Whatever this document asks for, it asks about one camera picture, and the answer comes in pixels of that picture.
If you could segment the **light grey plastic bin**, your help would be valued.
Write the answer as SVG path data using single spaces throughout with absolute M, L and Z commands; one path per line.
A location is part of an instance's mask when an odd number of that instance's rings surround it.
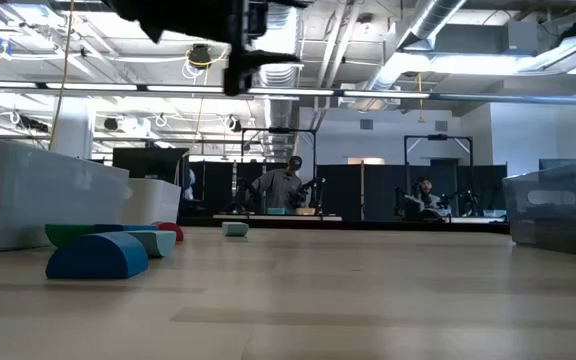
M 0 140 L 0 251 L 50 244 L 47 224 L 117 223 L 129 173 Z

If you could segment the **background wooden table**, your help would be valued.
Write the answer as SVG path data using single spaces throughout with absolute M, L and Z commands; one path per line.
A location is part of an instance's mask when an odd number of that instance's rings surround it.
M 316 215 L 250 215 L 250 214 L 216 214 L 213 219 L 219 220 L 254 220 L 254 221 L 328 221 L 341 222 L 340 216 Z

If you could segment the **small green block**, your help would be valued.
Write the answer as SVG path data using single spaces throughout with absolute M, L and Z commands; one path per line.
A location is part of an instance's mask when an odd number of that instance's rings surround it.
M 89 224 L 46 224 L 45 234 L 50 243 L 59 248 L 72 240 L 96 232 L 96 227 Z

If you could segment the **silver ventilation duct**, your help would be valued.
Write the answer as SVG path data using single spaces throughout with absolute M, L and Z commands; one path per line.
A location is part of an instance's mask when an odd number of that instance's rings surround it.
M 385 39 L 383 64 L 366 82 L 366 91 L 388 91 L 405 73 L 425 71 L 436 37 L 467 0 L 419 0 L 414 12 L 391 25 Z

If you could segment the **long ceiling light strip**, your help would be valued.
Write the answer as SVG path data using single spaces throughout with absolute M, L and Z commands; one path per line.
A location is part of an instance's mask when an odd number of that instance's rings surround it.
M 103 84 L 103 83 L 42 83 L 22 81 L 0 81 L 0 92 L 67 94 L 84 96 L 142 96 L 183 97 L 187 94 L 222 97 L 224 90 L 219 86 L 207 85 L 149 85 L 149 84 Z M 366 91 L 345 89 L 306 88 L 251 88 L 245 96 L 271 97 L 337 97 L 391 100 L 423 100 L 449 102 L 488 102 L 518 104 L 576 105 L 576 96 L 546 95 L 497 95 L 463 94 L 410 91 Z

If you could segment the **white plastic bin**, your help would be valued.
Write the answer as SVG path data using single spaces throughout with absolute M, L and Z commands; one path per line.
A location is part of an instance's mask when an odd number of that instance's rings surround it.
M 129 178 L 121 222 L 152 224 L 177 222 L 181 188 L 159 179 Z

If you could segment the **clear smoky plastic bin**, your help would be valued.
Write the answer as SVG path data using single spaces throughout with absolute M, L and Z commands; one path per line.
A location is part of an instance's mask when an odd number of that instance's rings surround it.
M 512 240 L 576 255 L 576 162 L 503 180 Z

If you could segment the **black aluminium table frame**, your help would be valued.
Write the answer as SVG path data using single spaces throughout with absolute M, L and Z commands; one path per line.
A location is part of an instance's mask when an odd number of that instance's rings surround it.
M 254 221 L 219 220 L 213 217 L 184 217 L 181 227 L 220 227 L 223 222 L 243 222 L 252 228 L 299 230 L 353 230 L 353 231 L 421 231 L 510 234 L 507 223 L 428 223 L 428 222 L 367 222 L 367 221 Z

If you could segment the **black partition wall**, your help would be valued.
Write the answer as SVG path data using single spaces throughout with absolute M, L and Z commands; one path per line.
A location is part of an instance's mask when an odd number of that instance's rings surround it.
M 185 205 L 179 220 L 184 217 L 212 217 L 232 199 L 232 176 L 252 182 L 265 170 L 281 168 L 280 163 L 220 163 L 195 162 L 190 168 L 196 174 L 193 186 L 196 205 Z M 475 165 L 475 182 L 471 184 L 469 165 L 433 160 L 429 166 L 410 165 L 411 180 L 427 178 L 433 193 L 452 199 L 452 214 L 457 205 L 453 194 L 472 189 L 478 196 L 478 210 L 493 211 L 506 208 L 502 179 L 507 176 L 505 165 Z M 326 179 L 323 187 L 323 211 L 337 215 L 344 221 L 391 222 L 394 216 L 394 188 L 406 189 L 404 165 L 319 165 L 319 176 Z

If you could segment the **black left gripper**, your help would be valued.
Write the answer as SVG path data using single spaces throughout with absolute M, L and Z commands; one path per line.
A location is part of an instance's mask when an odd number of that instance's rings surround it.
M 136 21 L 157 43 L 165 31 L 227 43 L 230 46 L 223 87 L 228 96 L 247 92 L 258 67 L 300 63 L 294 54 L 249 49 L 265 34 L 268 2 L 307 8 L 314 0 L 112 0 L 122 19 Z

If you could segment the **person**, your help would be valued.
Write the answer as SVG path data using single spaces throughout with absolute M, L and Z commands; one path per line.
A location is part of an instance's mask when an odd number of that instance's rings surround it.
M 442 221 L 452 215 L 450 202 L 433 193 L 433 184 L 427 178 L 419 178 L 414 184 L 413 198 L 420 204 L 419 219 L 422 221 Z
M 252 183 L 257 194 L 266 194 L 267 210 L 283 209 L 285 214 L 296 213 L 300 204 L 298 190 L 302 186 L 297 172 L 302 164 L 301 157 L 292 156 L 285 168 L 268 171 Z

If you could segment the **background black station frame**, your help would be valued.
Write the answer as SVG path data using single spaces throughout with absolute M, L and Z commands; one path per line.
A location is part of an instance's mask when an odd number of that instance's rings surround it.
M 475 182 L 475 168 L 474 168 L 474 145 L 473 138 L 467 136 L 449 136 L 446 134 L 431 134 L 431 135 L 405 135 L 404 136 L 404 166 L 406 175 L 406 192 L 408 195 L 405 197 L 405 204 L 402 207 L 403 220 L 416 221 L 421 219 L 421 213 L 426 209 L 424 202 L 419 203 L 415 197 L 415 190 L 420 193 L 423 192 L 420 182 L 413 184 L 411 180 L 410 163 L 408 160 L 409 153 L 414 147 L 422 140 L 428 141 L 448 141 L 454 140 L 468 155 L 469 155 L 469 169 L 471 184 Z
M 315 208 L 317 210 L 316 215 L 322 214 L 322 196 L 323 196 L 323 184 L 324 180 L 318 177 L 317 173 L 317 131 L 314 129 L 299 129 L 299 128 L 289 128 L 289 127 L 266 127 L 266 128 L 255 128 L 255 127 L 243 127 L 241 130 L 241 151 L 240 160 L 243 160 L 244 147 L 247 141 L 245 140 L 245 134 L 248 131 L 254 131 L 256 133 L 267 132 L 269 134 L 275 135 L 295 135 L 297 133 L 309 133 L 312 137 L 312 179 L 304 185 L 305 190 L 311 191 L 311 200 L 309 203 L 310 208 Z

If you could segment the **blue half-round block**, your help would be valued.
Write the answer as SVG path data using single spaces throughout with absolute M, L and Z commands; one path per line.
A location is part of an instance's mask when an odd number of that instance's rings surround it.
M 142 243 L 125 232 L 77 237 L 59 247 L 48 260 L 49 279 L 127 279 L 148 268 Z

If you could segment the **black flat screen back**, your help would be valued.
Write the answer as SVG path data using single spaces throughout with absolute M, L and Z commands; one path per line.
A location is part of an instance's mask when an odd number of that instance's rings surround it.
M 113 166 L 129 171 L 130 178 L 158 179 L 182 188 L 188 185 L 186 148 L 114 148 Z

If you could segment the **small red block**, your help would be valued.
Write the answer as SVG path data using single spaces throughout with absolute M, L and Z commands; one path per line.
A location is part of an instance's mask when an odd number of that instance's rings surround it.
M 154 222 L 153 225 L 156 226 L 158 230 L 174 232 L 176 235 L 177 242 L 181 243 L 184 241 L 184 232 L 178 224 L 173 222 L 158 221 Z

